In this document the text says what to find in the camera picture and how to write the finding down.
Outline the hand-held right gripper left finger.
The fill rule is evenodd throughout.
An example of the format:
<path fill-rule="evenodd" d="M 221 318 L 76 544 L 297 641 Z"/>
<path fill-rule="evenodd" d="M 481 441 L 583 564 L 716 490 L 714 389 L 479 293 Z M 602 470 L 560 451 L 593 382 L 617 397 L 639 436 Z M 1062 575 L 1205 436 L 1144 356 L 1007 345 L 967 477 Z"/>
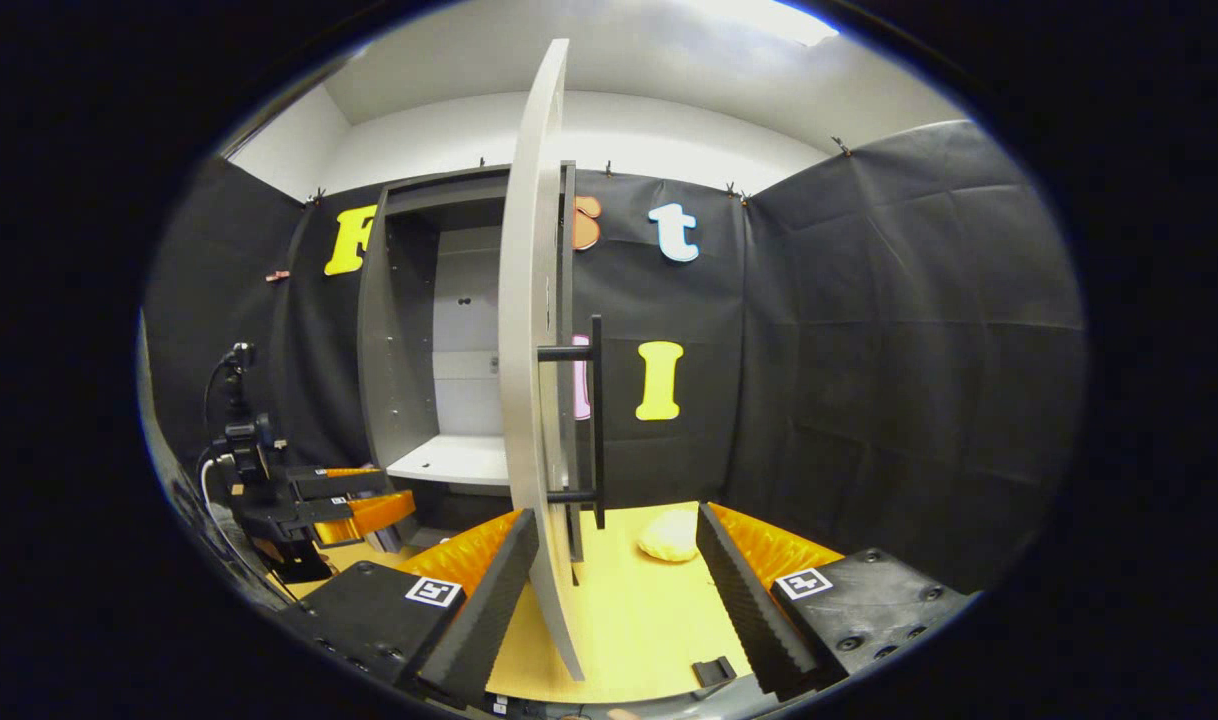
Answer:
<path fill-rule="evenodd" d="M 386 688 L 480 707 L 537 551 L 533 510 L 507 512 L 398 568 L 356 562 L 275 618 Z"/>

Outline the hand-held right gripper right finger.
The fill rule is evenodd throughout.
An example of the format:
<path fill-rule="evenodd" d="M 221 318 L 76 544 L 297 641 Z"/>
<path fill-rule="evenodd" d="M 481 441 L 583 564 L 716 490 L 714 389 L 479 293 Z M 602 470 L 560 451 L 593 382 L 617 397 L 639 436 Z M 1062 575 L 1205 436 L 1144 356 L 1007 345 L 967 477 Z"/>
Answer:
<path fill-rule="evenodd" d="M 695 546 L 762 692 L 793 701 L 901 659 L 974 605 L 879 548 L 842 556 L 700 503 Z"/>

